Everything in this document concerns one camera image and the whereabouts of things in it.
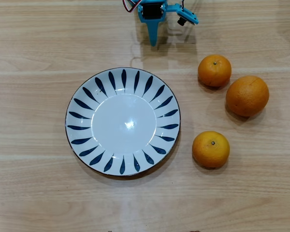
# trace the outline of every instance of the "blue leaf pattern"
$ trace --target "blue leaf pattern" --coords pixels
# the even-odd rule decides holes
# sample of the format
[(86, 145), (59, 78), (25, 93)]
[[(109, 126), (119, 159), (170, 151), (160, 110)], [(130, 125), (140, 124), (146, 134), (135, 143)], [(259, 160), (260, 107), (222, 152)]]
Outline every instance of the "blue leaf pattern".
[(115, 90), (115, 93), (117, 95), (117, 92), (116, 92), (116, 84), (115, 84), (115, 79), (114, 79), (114, 76), (111, 72), (108, 73), (108, 78), (110, 79), (110, 82)]
[(126, 82), (127, 82), (127, 73), (126, 73), (126, 70), (123, 70), (122, 71), (121, 80), (122, 80), (122, 84), (124, 85), (124, 89), (125, 89), (125, 93), (126, 93)]
[(91, 92), (88, 89), (86, 89), (85, 87), (83, 87), (83, 91), (86, 93), (86, 95), (88, 97), (90, 97), (92, 100), (94, 100), (95, 102), (98, 103), (98, 101), (93, 97), (93, 95), (91, 94)]
[(121, 166), (120, 166), (120, 170), (119, 170), (120, 174), (123, 175), (123, 173), (125, 172), (125, 169), (126, 169), (126, 165), (125, 165), (125, 157), (123, 157), (123, 159), (122, 159), (122, 163), (121, 163)]
[(170, 142), (170, 141), (174, 141), (175, 140), (174, 138), (171, 138), (171, 137), (158, 136), (158, 135), (156, 135), (156, 136), (159, 137), (159, 138), (161, 138), (161, 139), (164, 139), (167, 142)]
[(76, 131), (82, 131), (82, 130), (86, 130), (90, 128), (90, 127), (77, 127), (77, 126), (71, 126), (71, 125), (68, 125), (68, 127)]
[(177, 111), (178, 111), (178, 110), (172, 110), (172, 111), (168, 112), (167, 114), (164, 114), (164, 115), (162, 115), (162, 116), (160, 116), (160, 117), (169, 117), (169, 116), (172, 116), (172, 115), (174, 115)]
[(153, 159), (144, 152), (144, 155), (145, 155), (145, 158), (146, 158), (146, 161), (150, 164), (154, 164), (155, 162), (153, 161)]
[(155, 110), (161, 108), (161, 107), (164, 107), (166, 106), (167, 104), (170, 103), (170, 101), (172, 100), (173, 96), (170, 96), (167, 100), (165, 100), (160, 106), (158, 106)]
[(90, 138), (86, 138), (86, 139), (75, 139), (71, 142), (71, 144), (76, 144), (76, 145), (79, 145), (79, 144), (84, 144), (85, 142), (87, 142), (89, 139), (91, 139), (92, 137)]
[(154, 79), (154, 77), (153, 76), (150, 76), (150, 78), (147, 80), (146, 85), (145, 85), (145, 90), (144, 90), (143, 96), (144, 96), (144, 94), (146, 94), (146, 92), (151, 87), (151, 84), (153, 83), (153, 79)]
[(162, 148), (159, 148), (159, 147), (153, 146), (152, 144), (151, 144), (151, 146), (152, 146), (153, 149), (155, 149), (159, 154), (162, 154), (162, 155), (165, 155), (165, 154), (166, 154), (166, 151), (163, 150)]
[(136, 74), (135, 80), (134, 80), (134, 93), (136, 91), (137, 85), (139, 84), (139, 79), (140, 79), (140, 71), (137, 71), (137, 74)]
[(110, 161), (107, 162), (106, 166), (104, 167), (104, 172), (110, 170), (113, 164), (113, 156), (111, 157)]
[(138, 163), (138, 161), (136, 160), (135, 156), (133, 155), (133, 159), (134, 159), (134, 167), (136, 169), (136, 171), (138, 172), (140, 170), (140, 165)]
[(97, 164), (100, 162), (100, 160), (102, 159), (102, 156), (104, 154), (105, 151), (103, 151), (101, 154), (99, 154), (96, 158), (94, 158), (91, 162), (90, 162), (90, 166), (91, 165), (94, 165), (94, 164)]
[(178, 127), (178, 124), (171, 124), (171, 125), (167, 125), (167, 126), (160, 127), (160, 128), (170, 130), (170, 129), (174, 129), (174, 128), (176, 128), (176, 127)]
[(81, 107), (88, 109), (88, 110), (93, 110), (89, 106), (87, 106), (85, 103), (83, 103), (81, 100), (78, 100), (77, 98), (74, 98), (74, 101)]
[(94, 147), (92, 149), (89, 149), (87, 151), (83, 151), (83, 152), (81, 152), (81, 154), (79, 154), (79, 156), (81, 156), (81, 157), (86, 156), (86, 155), (90, 154), (91, 152), (93, 152), (97, 147), (98, 146), (96, 146), (96, 147)]
[(157, 97), (160, 96), (160, 94), (161, 94), (161, 93), (163, 92), (163, 90), (164, 90), (164, 87), (165, 87), (165, 85), (161, 86), (161, 87), (158, 89), (156, 95), (154, 96), (154, 98), (153, 98), (149, 103), (151, 103), (154, 99), (156, 99)]
[(78, 114), (76, 112), (69, 111), (69, 114), (72, 115), (73, 117), (80, 118), (80, 119), (90, 119), (88, 117), (81, 116), (80, 114)]
[(95, 82), (97, 84), (97, 86), (99, 87), (99, 89), (106, 95), (106, 92), (105, 92), (105, 89), (104, 89), (104, 86), (102, 84), (102, 81), (99, 79), (99, 78), (95, 78)]

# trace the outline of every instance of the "wire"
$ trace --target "wire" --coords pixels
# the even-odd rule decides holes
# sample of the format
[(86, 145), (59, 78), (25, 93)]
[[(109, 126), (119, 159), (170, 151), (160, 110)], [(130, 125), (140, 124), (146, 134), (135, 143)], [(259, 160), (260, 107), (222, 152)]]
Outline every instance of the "wire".
[(134, 4), (130, 10), (127, 7), (126, 0), (122, 0), (122, 3), (124, 4), (124, 7), (125, 7), (126, 11), (128, 11), (129, 13), (131, 13), (141, 3), (142, 0), (138, 0), (137, 3), (134, 3), (133, 0), (129, 0), (129, 1)]

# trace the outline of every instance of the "blue robot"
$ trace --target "blue robot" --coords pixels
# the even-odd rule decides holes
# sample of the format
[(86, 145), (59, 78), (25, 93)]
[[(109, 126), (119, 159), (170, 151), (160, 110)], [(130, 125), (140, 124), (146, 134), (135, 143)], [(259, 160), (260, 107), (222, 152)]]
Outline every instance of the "blue robot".
[(168, 5), (167, 0), (138, 0), (134, 2), (129, 0), (132, 8), (129, 10), (123, 0), (124, 6), (128, 12), (138, 9), (138, 15), (142, 23), (147, 24), (149, 40), (152, 46), (156, 46), (158, 39), (158, 25), (163, 22), (167, 12), (176, 12), (179, 16), (178, 23), (183, 26), (186, 22), (193, 25), (198, 24), (197, 16), (184, 7), (184, 0), (182, 4)]

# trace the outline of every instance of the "plate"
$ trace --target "plate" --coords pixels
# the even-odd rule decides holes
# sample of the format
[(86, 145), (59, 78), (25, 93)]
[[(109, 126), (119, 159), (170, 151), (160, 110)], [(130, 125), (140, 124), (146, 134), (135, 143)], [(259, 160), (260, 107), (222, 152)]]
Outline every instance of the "plate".
[(103, 71), (73, 95), (66, 134), (76, 156), (109, 175), (134, 175), (165, 158), (180, 129), (175, 95), (155, 75), (134, 68)]

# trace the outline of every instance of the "navel orange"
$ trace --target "navel orange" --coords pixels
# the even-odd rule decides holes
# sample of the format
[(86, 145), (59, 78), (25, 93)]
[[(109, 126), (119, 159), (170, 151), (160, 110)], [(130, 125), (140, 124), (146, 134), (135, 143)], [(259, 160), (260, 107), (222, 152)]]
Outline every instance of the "navel orange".
[(199, 67), (199, 80), (208, 86), (219, 87), (230, 80), (232, 68), (230, 62), (221, 55), (205, 57)]
[(269, 96), (269, 89), (261, 78), (244, 76), (229, 87), (226, 102), (234, 113), (253, 116), (266, 106)]
[(194, 139), (192, 153), (200, 165), (207, 168), (219, 168), (228, 160), (230, 145), (222, 134), (205, 131)]

